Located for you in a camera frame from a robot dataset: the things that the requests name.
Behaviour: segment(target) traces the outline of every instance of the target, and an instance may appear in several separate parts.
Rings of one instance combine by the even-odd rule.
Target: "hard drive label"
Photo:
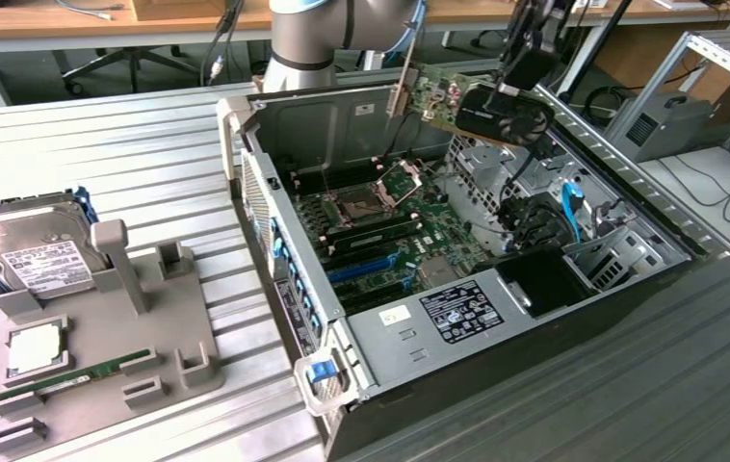
[[[449,344],[457,344],[505,322],[477,281],[423,296],[419,301]]]
[[[91,279],[91,271],[74,241],[31,247],[0,256],[34,294]]]

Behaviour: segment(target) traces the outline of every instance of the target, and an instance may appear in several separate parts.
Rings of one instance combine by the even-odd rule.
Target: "office chair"
[[[199,70],[192,65],[170,60],[164,56],[154,53],[151,50],[154,50],[155,48],[159,48],[159,46],[127,46],[126,48],[122,48],[112,53],[108,53],[108,50],[106,48],[96,48],[94,51],[96,52],[98,58],[82,67],[63,72],[64,67],[60,64],[60,72],[63,72],[62,80],[66,85],[66,90],[71,94],[82,94],[84,91],[83,84],[75,82],[74,79],[87,75],[94,70],[107,66],[108,64],[114,64],[120,61],[128,61],[131,91],[134,93],[139,92],[139,86],[136,83],[136,71],[140,70],[140,60],[152,61],[158,64],[179,69],[194,76],[199,76]],[[64,55],[62,55],[62,58],[56,53],[54,53],[54,55],[56,56],[56,60],[59,62],[64,62]],[[175,58],[183,56],[179,45],[171,45],[171,56],[174,56]]]

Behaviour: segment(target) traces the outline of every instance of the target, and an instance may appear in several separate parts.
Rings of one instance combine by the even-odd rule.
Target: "metal workbench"
[[[27,460],[322,460],[226,189],[215,103],[250,90],[0,109],[0,197],[82,184],[100,219],[127,223],[131,252],[191,246],[226,374],[219,390]]]
[[[132,251],[192,246],[226,372],[216,392],[30,460],[322,460],[227,201],[214,103],[247,90],[0,109],[0,193],[83,183]],[[350,459],[730,460],[727,252],[605,335]]]

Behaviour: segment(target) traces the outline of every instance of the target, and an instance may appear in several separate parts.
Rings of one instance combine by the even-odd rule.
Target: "green circuit board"
[[[422,114],[433,126],[453,126],[462,95],[489,77],[471,77],[419,63],[412,64],[412,69],[416,78],[408,82],[407,109]]]
[[[490,256],[453,207],[447,202],[435,200],[442,190],[435,186],[433,176],[423,173],[422,181],[422,187],[394,210],[366,202],[368,197],[375,197],[375,183],[307,194],[295,199],[299,218],[308,238],[315,244],[320,261],[326,256],[320,235],[328,229],[339,229],[344,223],[351,229],[356,229],[356,226],[378,223],[396,216],[411,213],[419,215],[422,227],[414,234],[380,245],[382,257],[395,256],[391,267],[334,284],[336,296],[348,315],[391,299],[419,293],[449,279],[467,276],[473,267]],[[394,199],[403,197],[414,187],[412,179],[400,168],[386,174],[383,184]],[[346,214],[344,208],[339,206],[351,197],[352,200],[363,201],[359,203],[367,204],[367,215],[356,216],[358,219],[352,223],[351,215]],[[334,268],[328,273],[355,267],[360,263]]]

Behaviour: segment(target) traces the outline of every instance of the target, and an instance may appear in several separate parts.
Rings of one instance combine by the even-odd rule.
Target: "wooden desk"
[[[203,43],[214,36],[216,17],[136,21],[131,10],[112,12],[114,21],[106,21],[86,14],[72,13],[60,8],[52,0],[11,0],[12,4],[0,9],[0,52],[66,50],[123,46],[166,45],[171,43]],[[84,5],[104,6],[116,0],[87,0]],[[614,5],[591,9],[582,26],[591,27],[587,40],[569,72],[570,82],[578,72],[586,53],[602,35],[605,24],[613,16]],[[239,16],[234,40],[270,39],[271,13],[268,0],[247,0]],[[503,29],[513,14],[513,3],[499,0],[429,0],[429,32],[479,31]],[[671,22],[710,22],[713,10],[671,12],[657,6],[653,0],[634,0],[622,17],[621,24],[658,24]],[[450,34],[443,41],[447,45]],[[236,47],[236,58],[247,60],[247,49]],[[371,53],[379,64],[379,55]],[[0,106],[11,104],[0,85]]]

